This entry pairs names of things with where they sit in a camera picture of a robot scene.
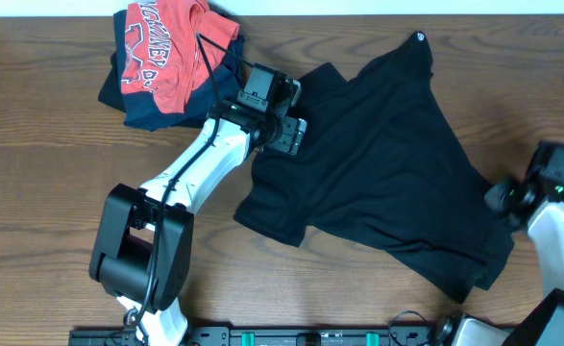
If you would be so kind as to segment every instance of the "cloth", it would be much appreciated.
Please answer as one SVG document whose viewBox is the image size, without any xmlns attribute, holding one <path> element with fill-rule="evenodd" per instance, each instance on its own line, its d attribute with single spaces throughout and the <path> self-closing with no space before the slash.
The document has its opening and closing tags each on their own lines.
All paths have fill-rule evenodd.
<svg viewBox="0 0 564 346">
<path fill-rule="evenodd" d="M 431 64 L 415 33 L 349 82 L 330 63 L 301 78 L 289 112 L 307 121 L 301 148 L 257 154 L 234 219 L 288 245 L 312 225 L 385 250 L 457 302 L 488 289 L 512 230 L 483 201 L 491 185 L 435 102 Z"/>
<path fill-rule="evenodd" d="M 115 29 L 116 52 L 110 57 L 112 69 L 105 81 L 98 100 L 105 105 L 126 113 L 124 125 L 154 131 L 169 126 L 183 126 L 200 128 L 207 119 L 207 112 L 216 102 L 210 80 L 206 80 L 194 90 L 185 106 L 184 113 L 162 113 L 149 91 L 122 94 L 120 91 L 121 76 L 126 64 L 126 49 L 124 44 L 124 28 L 126 26 L 126 11 L 117 12 L 113 16 Z M 231 41 L 228 49 L 238 56 L 243 55 L 245 38 L 239 34 Z M 240 91 L 242 85 L 241 63 L 230 55 L 213 71 L 213 77 L 218 85 L 220 97 L 233 98 Z"/>
<path fill-rule="evenodd" d="M 210 11 L 207 0 L 133 3 L 126 13 L 126 69 L 121 92 L 151 91 L 163 113 L 184 112 L 192 90 L 208 78 L 196 33 L 227 48 L 238 24 Z M 203 42 L 211 68 L 225 53 Z"/>
</svg>

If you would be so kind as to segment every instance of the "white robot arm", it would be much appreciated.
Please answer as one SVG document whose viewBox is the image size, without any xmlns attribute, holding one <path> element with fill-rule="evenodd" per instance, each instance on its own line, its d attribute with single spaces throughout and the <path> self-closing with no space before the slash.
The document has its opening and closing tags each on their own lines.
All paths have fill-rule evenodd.
<svg viewBox="0 0 564 346">
<path fill-rule="evenodd" d="M 177 297 L 189 267 L 194 214 L 254 148 L 297 153 L 307 123 L 285 115 L 300 91 L 281 72 L 252 65 L 236 99 L 209 110 L 202 132 L 168 168 L 139 189 L 120 184 L 109 194 L 89 276 L 126 308 L 124 324 L 137 327 L 144 344 L 177 346 L 184 339 L 187 320 Z M 131 229 L 154 231 L 154 244 Z"/>
<path fill-rule="evenodd" d="M 495 185 L 485 201 L 513 226 L 527 230 L 538 254 L 545 299 L 512 333 L 461 314 L 440 321 L 439 331 L 452 334 L 442 339 L 451 346 L 564 345 L 564 144 L 540 142 L 525 179 Z"/>
</svg>

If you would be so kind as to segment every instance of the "red shirt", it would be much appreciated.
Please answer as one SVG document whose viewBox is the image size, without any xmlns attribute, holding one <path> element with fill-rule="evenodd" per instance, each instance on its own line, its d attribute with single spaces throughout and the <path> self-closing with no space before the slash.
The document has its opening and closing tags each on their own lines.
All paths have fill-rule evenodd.
<svg viewBox="0 0 564 346">
<path fill-rule="evenodd" d="M 207 0 L 130 4 L 121 92 L 150 91 L 161 112 L 184 112 L 191 91 L 208 78 L 196 33 L 228 48 L 238 29 L 238 24 L 210 11 Z M 204 40 L 203 46 L 215 69 L 225 53 Z"/>
</svg>

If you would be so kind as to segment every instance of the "green connector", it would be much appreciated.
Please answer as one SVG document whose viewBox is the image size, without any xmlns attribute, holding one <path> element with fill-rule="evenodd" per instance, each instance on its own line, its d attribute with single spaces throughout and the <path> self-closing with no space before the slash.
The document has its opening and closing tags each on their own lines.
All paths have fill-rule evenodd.
<svg viewBox="0 0 564 346">
<path fill-rule="evenodd" d="M 380 335 L 367 333 L 367 346 L 380 346 Z"/>
<path fill-rule="evenodd" d="M 241 346 L 254 346 L 256 337 L 254 333 L 243 333 L 241 335 Z"/>
</svg>

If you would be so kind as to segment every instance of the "garment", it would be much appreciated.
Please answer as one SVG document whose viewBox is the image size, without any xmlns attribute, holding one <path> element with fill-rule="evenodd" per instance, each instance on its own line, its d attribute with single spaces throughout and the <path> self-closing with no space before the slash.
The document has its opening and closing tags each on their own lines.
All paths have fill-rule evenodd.
<svg viewBox="0 0 564 346">
<path fill-rule="evenodd" d="M 151 91 L 163 113 L 184 112 L 192 90 L 208 78 L 196 33 L 224 48 L 238 35 L 238 24 L 210 11 L 207 0 L 133 3 L 126 13 L 126 69 L 121 92 Z M 204 42 L 211 68 L 225 53 Z"/>
<path fill-rule="evenodd" d="M 124 44 L 124 28 L 126 26 L 126 11 L 117 12 L 113 16 L 115 28 L 116 52 L 110 57 L 112 69 L 105 81 L 98 100 L 107 106 L 126 113 L 126 126 L 154 131 L 169 126 L 202 127 L 207 118 L 207 112 L 215 104 L 215 95 L 210 80 L 206 80 L 194 90 L 185 106 L 184 113 L 162 113 L 149 91 L 122 94 L 120 81 L 126 63 L 126 49 Z M 243 55 L 244 36 L 238 35 L 231 41 L 229 50 L 238 56 Z M 227 55 L 222 63 L 213 71 L 213 76 L 220 91 L 220 97 L 233 98 L 240 91 L 242 85 L 241 64 L 235 58 Z"/>
<path fill-rule="evenodd" d="M 382 249 L 457 302 L 488 289 L 513 247 L 484 204 L 430 91 L 429 44 L 413 34 L 347 82 L 326 63 L 299 81 L 289 115 L 307 121 L 296 156 L 258 153 L 240 224 L 299 246 L 306 226 Z"/>
</svg>

